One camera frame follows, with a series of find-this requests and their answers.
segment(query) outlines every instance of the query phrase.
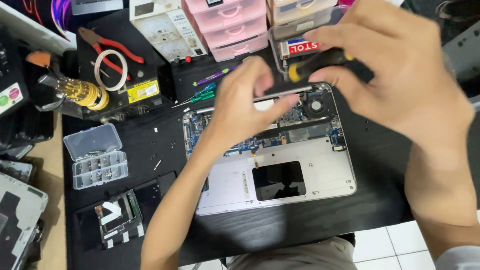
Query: pink sticker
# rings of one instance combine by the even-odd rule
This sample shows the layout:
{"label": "pink sticker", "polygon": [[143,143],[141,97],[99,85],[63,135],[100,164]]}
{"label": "pink sticker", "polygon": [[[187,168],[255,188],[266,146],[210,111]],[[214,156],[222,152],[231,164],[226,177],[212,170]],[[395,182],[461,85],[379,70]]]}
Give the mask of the pink sticker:
{"label": "pink sticker", "polygon": [[20,90],[18,90],[18,88],[14,88],[10,90],[10,93],[8,94],[8,96],[10,97],[10,99],[16,99],[19,94],[20,94]]}

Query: purple screwdriver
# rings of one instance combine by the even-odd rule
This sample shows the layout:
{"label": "purple screwdriver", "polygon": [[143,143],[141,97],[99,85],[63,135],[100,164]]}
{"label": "purple screwdriver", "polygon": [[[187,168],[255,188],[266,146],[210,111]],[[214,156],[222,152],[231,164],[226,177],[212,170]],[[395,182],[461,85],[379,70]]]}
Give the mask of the purple screwdriver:
{"label": "purple screwdriver", "polygon": [[193,86],[197,87],[197,86],[204,85],[204,84],[206,84],[206,83],[208,83],[208,82],[211,82],[211,81],[217,79],[218,77],[227,75],[228,73],[234,71],[237,67],[238,67],[238,66],[232,67],[232,68],[226,68],[226,69],[224,69],[224,70],[222,70],[222,71],[219,71],[219,72],[217,72],[217,73],[215,73],[215,74],[212,74],[212,75],[206,77],[205,79],[201,79],[201,80],[198,81],[198,82],[193,82]]}

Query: yellow sticker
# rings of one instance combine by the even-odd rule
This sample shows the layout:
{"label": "yellow sticker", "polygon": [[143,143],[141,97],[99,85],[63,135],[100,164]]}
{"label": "yellow sticker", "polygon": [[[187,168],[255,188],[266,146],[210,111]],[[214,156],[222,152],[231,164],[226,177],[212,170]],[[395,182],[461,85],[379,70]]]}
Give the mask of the yellow sticker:
{"label": "yellow sticker", "polygon": [[157,95],[160,93],[160,90],[158,87],[158,81],[155,79],[151,79],[136,85],[132,85],[132,87],[127,90],[127,92],[128,102],[134,103],[136,101]]}

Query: green sticker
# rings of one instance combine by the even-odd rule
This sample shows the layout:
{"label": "green sticker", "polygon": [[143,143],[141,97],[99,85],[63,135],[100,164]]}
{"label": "green sticker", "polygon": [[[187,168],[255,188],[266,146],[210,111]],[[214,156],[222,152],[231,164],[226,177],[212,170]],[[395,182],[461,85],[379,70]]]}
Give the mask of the green sticker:
{"label": "green sticker", "polygon": [[5,106],[8,103],[8,97],[7,96],[1,96],[0,97],[0,106]]}

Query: person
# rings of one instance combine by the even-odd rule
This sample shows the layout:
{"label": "person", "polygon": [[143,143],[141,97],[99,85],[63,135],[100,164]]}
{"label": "person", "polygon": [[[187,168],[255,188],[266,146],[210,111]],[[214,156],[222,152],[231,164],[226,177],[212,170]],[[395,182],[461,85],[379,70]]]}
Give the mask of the person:
{"label": "person", "polygon": [[[304,37],[321,49],[344,48],[374,72],[364,83],[349,69],[331,66],[309,81],[336,86],[353,112],[412,141],[405,194],[437,269],[480,269],[477,198],[467,157],[474,110],[444,67],[437,24],[384,0],[357,0],[338,24]],[[252,98],[272,86],[271,70],[260,57],[249,58],[225,77],[211,122],[149,224],[142,270],[177,269],[180,247],[215,160],[297,103],[296,95],[286,95],[269,110],[255,109]],[[352,254],[348,241],[333,237],[235,257],[228,269],[355,269]]]}

